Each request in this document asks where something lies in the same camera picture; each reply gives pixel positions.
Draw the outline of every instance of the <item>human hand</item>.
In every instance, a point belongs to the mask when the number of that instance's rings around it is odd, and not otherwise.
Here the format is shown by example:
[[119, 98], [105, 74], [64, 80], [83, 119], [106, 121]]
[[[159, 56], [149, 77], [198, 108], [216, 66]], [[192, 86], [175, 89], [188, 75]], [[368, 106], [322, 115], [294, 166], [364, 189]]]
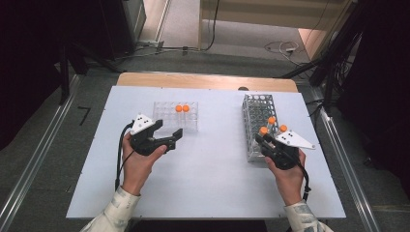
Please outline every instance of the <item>human hand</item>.
[[[305, 166], [305, 153], [299, 149], [299, 160], [301, 165]], [[265, 157], [269, 169], [274, 173], [277, 179], [278, 191], [286, 206], [293, 205], [302, 200], [301, 187], [304, 180], [304, 174], [299, 166], [294, 166], [288, 170], [281, 170], [275, 166], [275, 163], [269, 157]]]
[[123, 139], [123, 161], [133, 153], [124, 163], [124, 183], [123, 190], [132, 194], [140, 195], [140, 191], [145, 181], [151, 173], [152, 167], [166, 151], [166, 146], [161, 145], [151, 155], [145, 157], [133, 150], [130, 143], [131, 134], [128, 132]]

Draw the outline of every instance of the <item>white gripper part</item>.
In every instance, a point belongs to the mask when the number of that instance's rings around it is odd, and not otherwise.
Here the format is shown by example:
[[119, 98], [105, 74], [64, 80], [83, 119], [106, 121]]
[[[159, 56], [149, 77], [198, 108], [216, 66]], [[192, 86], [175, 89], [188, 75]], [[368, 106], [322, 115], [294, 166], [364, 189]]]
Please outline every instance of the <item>white gripper part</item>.
[[130, 134], [134, 135], [140, 131], [143, 131], [153, 126], [154, 124], [155, 123], [151, 118], [140, 113], [136, 115], [136, 118], [135, 118], [135, 121], [133, 122], [133, 126], [131, 128]]
[[275, 136], [277, 142], [283, 143], [287, 146], [298, 147], [298, 148], [307, 148], [307, 149], [316, 149], [316, 147], [302, 138], [299, 134], [292, 130], [287, 130]]

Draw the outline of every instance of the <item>sleeve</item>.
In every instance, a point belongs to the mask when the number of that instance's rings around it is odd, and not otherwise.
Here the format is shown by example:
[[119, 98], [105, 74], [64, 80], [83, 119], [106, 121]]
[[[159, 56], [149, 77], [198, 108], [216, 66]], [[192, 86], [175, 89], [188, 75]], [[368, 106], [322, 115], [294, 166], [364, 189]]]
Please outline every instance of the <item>sleeve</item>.
[[317, 220], [305, 200], [284, 207], [284, 211], [294, 232], [333, 232], [331, 228]]
[[91, 220], [80, 232], [122, 232], [138, 203], [140, 196], [134, 196], [119, 187], [101, 214]]

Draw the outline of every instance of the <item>metal frame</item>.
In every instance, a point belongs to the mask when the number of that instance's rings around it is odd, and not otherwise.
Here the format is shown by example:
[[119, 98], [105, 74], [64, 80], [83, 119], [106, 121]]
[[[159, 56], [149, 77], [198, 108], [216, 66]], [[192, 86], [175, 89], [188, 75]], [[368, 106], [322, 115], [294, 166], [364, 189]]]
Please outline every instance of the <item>metal frame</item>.
[[[311, 92], [315, 100], [323, 99], [322, 93], [319, 87], [312, 87]], [[346, 179], [347, 186], [350, 189], [353, 200], [355, 201], [356, 208], [362, 219], [363, 225], [367, 232], [381, 231], [379, 224], [373, 214], [370, 204], [367, 201], [366, 194], [360, 184], [360, 181], [356, 175], [356, 172], [347, 157], [343, 144], [337, 133], [337, 127], [332, 117], [328, 117], [325, 109], [320, 110], [320, 115], [325, 125], [326, 131], [331, 139], [332, 145], [337, 155], [338, 163], [340, 164], [343, 176]]]
[[18, 179], [8, 198], [6, 199], [6, 203], [3, 205], [0, 214], [0, 231], [9, 230], [9, 227], [11, 226], [13, 219], [15, 218], [17, 210], [19, 209], [25, 195], [27, 194], [31, 184], [33, 183], [33, 180], [43, 163], [49, 147], [51, 146], [55, 135], [60, 129], [60, 126], [63, 123], [64, 118], [66, 117], [67, 112], [69, 111], [70, 106], [73, 103], [73, 99], [75, 98], [79, 84], [79, 76], [75, 75], [71, 82], [72, 93], [69, 95], [65, 103], [57, 108], [57, 111], [55, 112], [54, 117], [48, 125], [48, 128], [46, 129], [42, 140], [37, 146], [36, 151], [33, 153], [33, 156], [27, 163], [23, 173], [21, 174], [20, 178]]
[[161, 16], [160, 25], [158, 27], [158, 30], [157, 30], [157, 33], [156, 33], [156, 36], [155, 36], [155, 41], [156, 42], [160, 40], [160, 37], [161, 37], [161, 34], [162, 34], [162, 29], [163, 29], [163, 24], [165, 23], [165, 19], [166, 19], [166, 16], [168, 14], [168, 10], [169, 10], [170, 5], [171, 5], [171, 0], [166, 0], [165, 7], [163, 9], [162, 16]]

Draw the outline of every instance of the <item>white tabletop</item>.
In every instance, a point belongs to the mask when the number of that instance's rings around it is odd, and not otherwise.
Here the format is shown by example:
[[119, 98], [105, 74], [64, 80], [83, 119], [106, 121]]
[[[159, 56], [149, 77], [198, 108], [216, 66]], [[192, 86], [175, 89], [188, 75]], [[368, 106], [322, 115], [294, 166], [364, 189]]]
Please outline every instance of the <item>white tabletop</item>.
[[135, 218], [286, 217], [274, 175], [265, 163], [247, 161], [242, 101], [256, 93], [271, 94], [279, 123], [316, 145], [304, 150], [312, 211], [318, 218], [345, 218], [301, 94], [124, 86], [111, 89], [67, 218], [94, 218], [111, 200], [121, 131], [138, 113], [152, 117], [154, 102], [198, 102], [198, 132], [185, 132], [176, 150], [155, 163]]

